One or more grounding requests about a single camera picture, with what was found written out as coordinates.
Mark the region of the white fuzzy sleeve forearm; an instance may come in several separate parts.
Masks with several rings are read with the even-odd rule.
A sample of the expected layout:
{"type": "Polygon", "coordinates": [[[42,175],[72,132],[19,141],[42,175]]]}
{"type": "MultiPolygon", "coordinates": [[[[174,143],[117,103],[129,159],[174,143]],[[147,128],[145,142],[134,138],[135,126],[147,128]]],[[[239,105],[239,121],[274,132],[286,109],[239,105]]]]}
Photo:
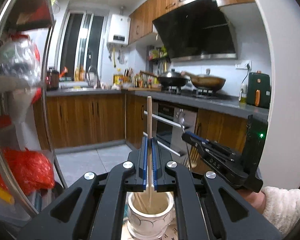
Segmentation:
{"type": "Polygon", "coordinates": [[[261,190],[266,196],[262,215],[281,233],[287,236],[300,219],[300,189],[279,189],[267,186],[261,190]]]}

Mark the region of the person's right hand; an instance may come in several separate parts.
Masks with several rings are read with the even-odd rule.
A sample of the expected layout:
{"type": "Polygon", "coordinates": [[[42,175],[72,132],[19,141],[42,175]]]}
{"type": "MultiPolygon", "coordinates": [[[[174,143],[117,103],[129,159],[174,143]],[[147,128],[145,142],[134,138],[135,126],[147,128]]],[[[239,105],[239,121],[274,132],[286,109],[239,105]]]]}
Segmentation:
{"type": "Polygon", "coordinates": [[[254,192],[250,190],[237,190],[237,192],[260,214],[262,214],[266,208],[266,195],[263,192],[254,192]]]}

